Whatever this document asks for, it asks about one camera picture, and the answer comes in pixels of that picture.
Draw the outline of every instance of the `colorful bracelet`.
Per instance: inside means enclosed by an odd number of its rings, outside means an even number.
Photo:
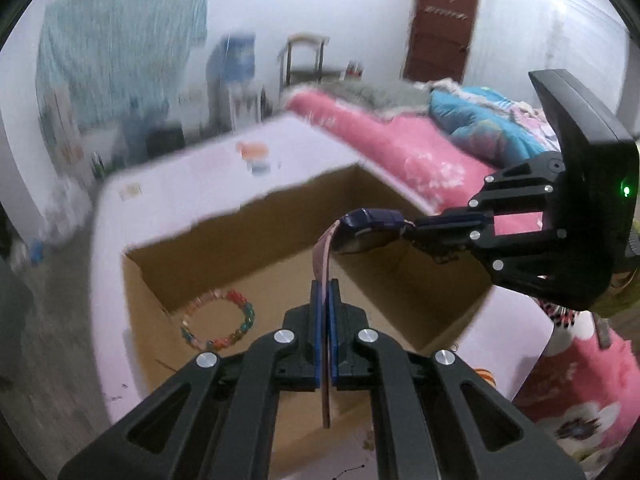
[[[204,304],[210,303],[213,300],[227,300],[235,303],[244,314],[244,323],[240,325],[240,328],[238,328],[232,334],[229,334],[227,337],[203,342],[196,338],[196,336],[193,335],[193,332],[189,330],[189,322],[191,321],[191,316],[193,316],[193,314],[195,314]],[[222,291],[215,289],[210,290],[209,292],[205,292],[203,295],[198,296],[197,298],[195,298],[195,300],[191,300],[187,304],[186,311],[182,316],[182,326],[180,327],[180,332],[182,333],[182,337],[185,339],[185,341],[196,350],[199,350],[201,352],[219,352],[223,348],[229,348],[230,346],[235,345],[238,341],[240,341],[244,337],[244,334],[246,334],[247,331],[254,325],[254,320],[254,306],[249,303],[246,298],[237,290],[233,290],[232,288],[230,288],[225,293],[222,293]]]

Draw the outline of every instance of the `cardboard box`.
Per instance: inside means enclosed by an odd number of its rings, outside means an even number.
[[[255,324],[221,355],[246,350],[280,328],[286,310],[308,303],[313,245],[335,219],[359,207],[394,208],[407,218],[422,214],[369,171],[351,166],[127,253],[130,323],[149,389],[196,354],[180,335],[181,306],[212,288],[236,288],[253,303]],[[470,256],[438,266],[405,242],[338,256],[331,275],[339,279],[343,300],[362,307],[372,327],[422,354],[452,343],[490,288],[488,275]],[[219,301],[193,316],[191,327],[196,336],[213,339],[241,322],[235,306]],[[281,394],[272,474],[298,468],[370,417],[366,392],[332,392],[331,402],[332,428],[323,430],[318,392]]]

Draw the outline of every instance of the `gray floor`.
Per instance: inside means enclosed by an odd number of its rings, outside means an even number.
[[[17,380],[0,409],[49,479],[109,426],[94,364],[89,312],[88,230],[22,273],[34,293],[22,334]]]

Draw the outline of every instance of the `white plastic bag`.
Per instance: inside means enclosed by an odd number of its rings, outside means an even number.
[[[54,246],[66,244],[84,226],[91,208],[89,194],[78,181],[61,176],[47,202],[40,239]]]

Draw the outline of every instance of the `door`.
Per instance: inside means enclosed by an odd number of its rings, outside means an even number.
[[[462,81],[478,0],[415,0],[404,77]]]

